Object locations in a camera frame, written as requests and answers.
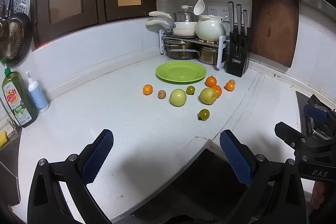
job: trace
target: wall socket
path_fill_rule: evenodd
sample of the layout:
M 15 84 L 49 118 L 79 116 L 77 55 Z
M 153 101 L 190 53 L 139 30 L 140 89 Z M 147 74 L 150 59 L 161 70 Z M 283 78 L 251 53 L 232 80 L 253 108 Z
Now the wall socket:
M 208 15 L 217 16 L 217 6 L 208 6 Z
M 226 17 L 226 19 L 224 19 L 224 21 L 230 21 L 229 20 L 229 9 L 228 7 L 217 7 L 217 16 L 218 17 Z
M 249 18 L 251 18 L 250 11 L 251 7 L 242 5 L 241 10 L 246 9 L 247 10 L 247 18 L 249 21 Z M 234 5 L 234 13 L 235 13 L 235 23 L 237 23 L 237 12 L 236 12 L 236 5 Z M 229 20 L 229 9 L 227 6 L 208 6 L 208 15 L 213 15 L 217 17 L 225 17 L 227 18 L 224 20 L 226 22 L 230 22 Z

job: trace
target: white teapot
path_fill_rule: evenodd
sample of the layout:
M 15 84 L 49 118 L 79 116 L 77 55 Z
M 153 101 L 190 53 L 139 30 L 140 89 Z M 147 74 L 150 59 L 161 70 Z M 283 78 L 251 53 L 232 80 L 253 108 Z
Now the white teapot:
M 226 17 L 216 17 L 216 16 L 199 16 L 199 21 L 196 24 L 195 30 L 197 36 L 205 41 L 218 42 L 219 37 L 226 35 L 226 28 L 224 26 L 223 20 Z

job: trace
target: dish soap bottle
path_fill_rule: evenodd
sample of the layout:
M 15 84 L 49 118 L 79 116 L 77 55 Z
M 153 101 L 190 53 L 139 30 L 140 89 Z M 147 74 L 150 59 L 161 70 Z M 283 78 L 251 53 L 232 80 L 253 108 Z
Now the dish soap bottle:
M 6 64 L 6 61 L 5 57 L 1 60 L 3 64 Z M 21 75 L 16 71 L 11 71 L 6 65 L 2 90 L 9 108 L 20 125 L 27 127 L 32 124 L 38 116 L 37 107 L 30 98 Z
M 33 99 L 33 101 L 34 101 L 35 105 L 37 106 L 38 110 L 40 112 L 45 112 L 48 109 L 49 104 L 44 97 L 41 86 L 40 86 L 39 82 L 34 81 L 30 77 L 29 71 L 27 71 L 26 74 L 28 76 L 28 82 L 29 82 L 28 91 L 30 93 L 30 96 Z

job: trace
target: blue textured grip pad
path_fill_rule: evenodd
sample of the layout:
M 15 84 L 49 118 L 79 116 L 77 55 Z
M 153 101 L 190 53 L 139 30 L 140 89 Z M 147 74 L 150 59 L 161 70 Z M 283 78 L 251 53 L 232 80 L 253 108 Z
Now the blue textured grip pad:
M 92 183 L 95 180 L 100 168 L 110 153 L 112 146 L 113 134 L 111 131 L 107 131 L 96 149 L 83 165 L 81 179 L 84 185 Z
M 239 182 L 249 187 L 252 182 L 251 166 L 225 131 L 220 134 L 219 142 Z
M 320 122 L 322 124 L 325 124 L 328 120 L 327 113 L 323 110 L 320 110 L 318 108 L 312 107 L 310 105 L 305 105 L 303 107 L 303 112 L 308 117 L 312 118 L 313 120 Z

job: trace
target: dish soap label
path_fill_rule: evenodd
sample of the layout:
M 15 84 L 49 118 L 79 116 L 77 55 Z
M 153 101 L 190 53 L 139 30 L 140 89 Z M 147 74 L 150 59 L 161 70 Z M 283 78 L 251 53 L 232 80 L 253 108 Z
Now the dish soap label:
M 9 82 L 7 85 L 5 85 L 3 87 L 3 91 L 5 93 L 8 105 L 11 110 L 14 111 L 16 119 L 18 120 L 20 125 L 28 123 L 32 119 L 32 117 L 24 106 L 23 101 L 21 100 L 21 97 L 17 92 L 13 82 Z

